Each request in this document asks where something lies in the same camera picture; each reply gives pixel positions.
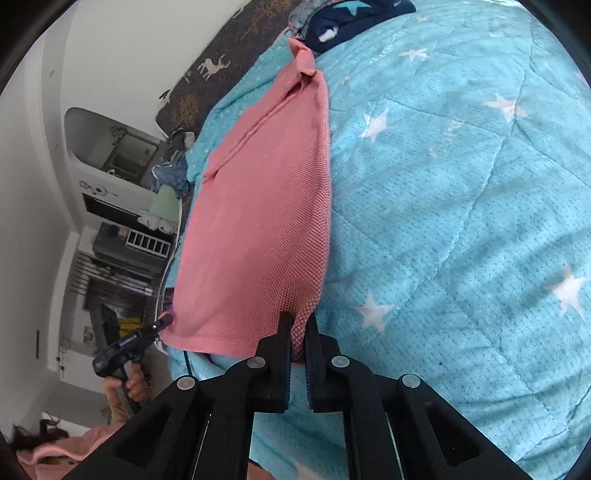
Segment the dark hair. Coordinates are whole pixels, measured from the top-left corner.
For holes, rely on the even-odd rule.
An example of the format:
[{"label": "dark hair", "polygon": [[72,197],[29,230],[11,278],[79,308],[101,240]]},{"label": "dark hair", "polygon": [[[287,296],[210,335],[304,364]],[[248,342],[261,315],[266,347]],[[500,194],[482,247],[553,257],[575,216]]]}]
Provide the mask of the dark hair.
[{"label": "dark hair", "polygon": [[39,433],[33,434],[17,425],[12,426],[12,440],[8,443],[10,449],[16,453],[19,450],[34,450],[44,443],[53,443],[69,437],[68,432],[58,429],[59,420],[42,420],[39,422]]}]

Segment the dark blue folded clothing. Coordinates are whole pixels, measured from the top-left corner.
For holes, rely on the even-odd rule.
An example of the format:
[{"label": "dark blue folded clothing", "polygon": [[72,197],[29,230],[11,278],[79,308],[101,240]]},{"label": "dark blue folded clothing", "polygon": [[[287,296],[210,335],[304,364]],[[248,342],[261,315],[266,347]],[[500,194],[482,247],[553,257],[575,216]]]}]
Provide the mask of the dark blue folded clothing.
[{"label": "dark blue folded clothing", "polygon": [[416,11],[409,0],[348,0],[332,4],[312,16],[304,43],[322,53],[374,25]]}]

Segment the green cloth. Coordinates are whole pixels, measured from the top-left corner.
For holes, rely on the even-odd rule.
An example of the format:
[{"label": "green cloth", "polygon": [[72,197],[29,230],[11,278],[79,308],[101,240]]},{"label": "green cloth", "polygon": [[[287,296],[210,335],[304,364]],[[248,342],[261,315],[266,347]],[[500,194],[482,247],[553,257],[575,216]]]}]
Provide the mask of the green cloth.
[{"label": "green cloth", "polygon": [[178,203],[180,200],[174,189],[169,185],[162,185],[154,203],[150,207],[150,215],[160,217],[169,222],[178,223]]}]

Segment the star-patterned blanket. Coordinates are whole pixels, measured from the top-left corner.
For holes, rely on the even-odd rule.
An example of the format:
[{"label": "star-patterned blanket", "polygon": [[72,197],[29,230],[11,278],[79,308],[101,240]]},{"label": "star-patterned blanket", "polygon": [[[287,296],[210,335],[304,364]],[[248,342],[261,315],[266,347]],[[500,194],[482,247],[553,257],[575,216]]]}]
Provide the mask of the star-patterned blanket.
[{"label": "star-patterned blanket", "polygon": [[[413,3],[317,59],[333,187],[319,328],[561,479],[591,435],[591,94],[519,3]],[[189,180],[290,60],[277,43],[212,110]],[[211,360],[193,371],[230,362]],[[257,416],[251,457],[278,480],[346,478],[338,416],[309,413],[300,367],[291,392],[286,414]]]}]

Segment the person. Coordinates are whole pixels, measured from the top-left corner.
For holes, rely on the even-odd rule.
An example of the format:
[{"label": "person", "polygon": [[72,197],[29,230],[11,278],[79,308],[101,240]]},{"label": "person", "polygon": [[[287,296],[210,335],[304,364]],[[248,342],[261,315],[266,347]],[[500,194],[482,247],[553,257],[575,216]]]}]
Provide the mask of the person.
[{"label": "person", "polygon": [[[103,392],[111,410],[111,423],[93,427],[82,437],[69,437],[67,432],[57,428],[58,422],[47,420],[41,421],[39,434],[31,434],[22,427],[14,426],[8,445],[28,476],[33,480],[61,480],[119,430],[129,420],[129,414],[117,394],[121,386],[122,381],[118,378],[107,377],[103,380]],[[150,391],[139,364],[131,364],[126,387],[132,400],[150,400]]]}]

